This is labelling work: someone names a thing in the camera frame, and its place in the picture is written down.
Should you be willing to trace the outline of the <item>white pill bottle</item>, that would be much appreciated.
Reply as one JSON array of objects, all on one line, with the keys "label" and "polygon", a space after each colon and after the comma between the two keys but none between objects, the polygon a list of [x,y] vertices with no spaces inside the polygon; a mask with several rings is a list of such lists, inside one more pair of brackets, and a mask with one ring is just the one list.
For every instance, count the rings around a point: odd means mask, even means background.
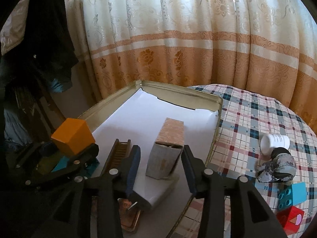
[{"label": "white pill bottle", "polygon": [[281,134],[265,134],[260,140],[260,150],[265,156],[271,155],[275,148],[289,149],[290,138]]}]

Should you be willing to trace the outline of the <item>small teal toy brick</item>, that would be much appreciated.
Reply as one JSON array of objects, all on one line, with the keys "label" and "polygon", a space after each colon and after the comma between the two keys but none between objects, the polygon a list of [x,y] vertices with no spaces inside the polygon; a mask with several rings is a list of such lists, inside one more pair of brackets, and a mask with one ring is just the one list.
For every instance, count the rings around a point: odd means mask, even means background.
[{"label": "small teal toy brick", "polygon": [[304,182],[287,186],[278,193],[278,211],[285,210],[305,202],[307,198],[306,184]]}]

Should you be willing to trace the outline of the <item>grey quilted coat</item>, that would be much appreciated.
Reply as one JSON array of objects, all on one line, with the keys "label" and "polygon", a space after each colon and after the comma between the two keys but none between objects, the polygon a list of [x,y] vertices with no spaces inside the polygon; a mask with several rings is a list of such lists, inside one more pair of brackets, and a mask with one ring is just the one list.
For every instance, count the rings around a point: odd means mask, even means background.
[{"label": "grey quilted coat", "polygon": [[30,0],[20,0],[1,29],[1,55],[6,54],[24,38]]}]

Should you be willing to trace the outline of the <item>grey patterned cloth pouch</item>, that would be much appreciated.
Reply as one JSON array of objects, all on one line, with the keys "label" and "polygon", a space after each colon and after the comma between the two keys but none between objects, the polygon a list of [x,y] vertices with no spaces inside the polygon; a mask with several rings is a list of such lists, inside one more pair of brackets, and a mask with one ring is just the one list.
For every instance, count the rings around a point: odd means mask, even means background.
[{"label": "grey patterned cloth pouch", "polygon": [[297,172],[291,153],[283,148],[274,148],[270,160],[256,168],[256,178],[261,183],[285,183],[293,180]]}]

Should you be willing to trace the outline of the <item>dark hanging jacket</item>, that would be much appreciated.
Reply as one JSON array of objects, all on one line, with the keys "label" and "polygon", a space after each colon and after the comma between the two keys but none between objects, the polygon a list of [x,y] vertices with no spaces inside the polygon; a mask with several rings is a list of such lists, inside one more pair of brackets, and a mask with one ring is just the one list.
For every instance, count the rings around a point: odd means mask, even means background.
[{"label": "dark hanging jacket", "polygon": [[23,41],[1,55],[4,138],[25,145],[46,140],[36,101],[72,84],[78,63],[68,31],[65,0],[30,0]]}]

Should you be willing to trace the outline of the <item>brown wooden comb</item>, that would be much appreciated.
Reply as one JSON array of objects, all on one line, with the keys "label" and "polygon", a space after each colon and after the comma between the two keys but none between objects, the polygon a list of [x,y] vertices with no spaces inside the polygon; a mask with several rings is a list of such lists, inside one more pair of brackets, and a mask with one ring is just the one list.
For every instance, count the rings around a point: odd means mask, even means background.
[{"label": "brown wooden comb", "polygon": [[116,168],[121,165],[121,162],[124,158],[129,156],[131,147],[131,140],[129,139],[126,142],[121,142],[118,139],[115,140],[109,156],[103,166],[101,176],[105,173],[108,173],[111,169]]}]

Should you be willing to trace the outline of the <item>large teal toy brick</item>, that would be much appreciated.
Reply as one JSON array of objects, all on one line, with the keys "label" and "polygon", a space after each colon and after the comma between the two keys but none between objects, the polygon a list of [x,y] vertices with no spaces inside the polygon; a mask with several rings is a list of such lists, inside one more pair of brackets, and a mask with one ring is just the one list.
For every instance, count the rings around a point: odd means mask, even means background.
[{"label": "large teal toy brick", "polygon": [[[73,165],[81,165],[81,163],[78,160],[75,160],[72,163],[69,163],[69,160],[70,160],[69,158],[63,156],[59,160],[59,163],[52,170],[52,172],[56,172],[58,170],[65,169],[65,168],[73,166]],[[89,162],[86,162],[84,164],[84,166],[81,167],[81,169],[79,169],[79,174],[83,177],[90,178],[98,166],[99,166],[99,161],[96,158],[93,158]]]}]

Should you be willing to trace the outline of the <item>tall beige patterned box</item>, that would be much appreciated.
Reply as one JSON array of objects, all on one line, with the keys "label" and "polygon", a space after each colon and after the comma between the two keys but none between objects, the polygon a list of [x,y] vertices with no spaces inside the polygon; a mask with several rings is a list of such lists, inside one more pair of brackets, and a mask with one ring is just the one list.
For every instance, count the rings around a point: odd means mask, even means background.
[{"label": "tall beige patterned box", "polygon": [[184,147],[184,122],[166,118],[150,152],[146,176],[167,179],[174,172]]}]

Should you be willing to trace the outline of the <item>orange cube block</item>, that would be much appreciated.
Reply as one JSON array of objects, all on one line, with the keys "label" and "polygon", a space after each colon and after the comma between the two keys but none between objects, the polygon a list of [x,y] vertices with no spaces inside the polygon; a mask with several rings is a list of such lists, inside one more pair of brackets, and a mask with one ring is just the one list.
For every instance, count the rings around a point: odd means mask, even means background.
[{"label": "orange cube block", "polygon": [[95,143],[87,122],[74,118],[67,118],[51,135],[51,139],[60,152],[68,158],[79,154]]}]

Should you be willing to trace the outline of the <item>cream and orange curtain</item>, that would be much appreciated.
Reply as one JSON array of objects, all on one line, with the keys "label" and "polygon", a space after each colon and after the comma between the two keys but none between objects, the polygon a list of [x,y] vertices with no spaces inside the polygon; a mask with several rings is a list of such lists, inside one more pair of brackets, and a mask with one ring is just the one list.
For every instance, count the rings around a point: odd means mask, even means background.
[{"label": "cream and orange curtain", "polygon": [[301,0],[68,0],[67,16],[98,101],[135,80],[226,84],[316,129],[316,22]]}]

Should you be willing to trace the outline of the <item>copper rectangular tin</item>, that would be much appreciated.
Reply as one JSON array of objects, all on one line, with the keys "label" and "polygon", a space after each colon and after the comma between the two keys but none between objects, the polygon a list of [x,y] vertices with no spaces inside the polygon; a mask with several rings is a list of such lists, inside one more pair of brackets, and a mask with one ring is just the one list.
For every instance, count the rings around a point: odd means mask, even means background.
[{"label": "copper rectangular tin", "polygon": [[124,231],[135,233],[139,224],[141,209],[137,202],[128,199],[118,199],[121,227]]}]

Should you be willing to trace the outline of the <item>red ice-cream toy brick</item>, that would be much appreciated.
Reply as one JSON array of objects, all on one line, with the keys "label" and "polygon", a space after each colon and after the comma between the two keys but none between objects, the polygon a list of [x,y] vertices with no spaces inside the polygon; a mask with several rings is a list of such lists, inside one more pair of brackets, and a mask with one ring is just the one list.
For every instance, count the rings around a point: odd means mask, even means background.
[{"label": "red ice-cream toy brick", "polygon": [[304,211],[295,206],[288,207],[276,214],[286,235],[292,235],[298,232],[304,217]]}]

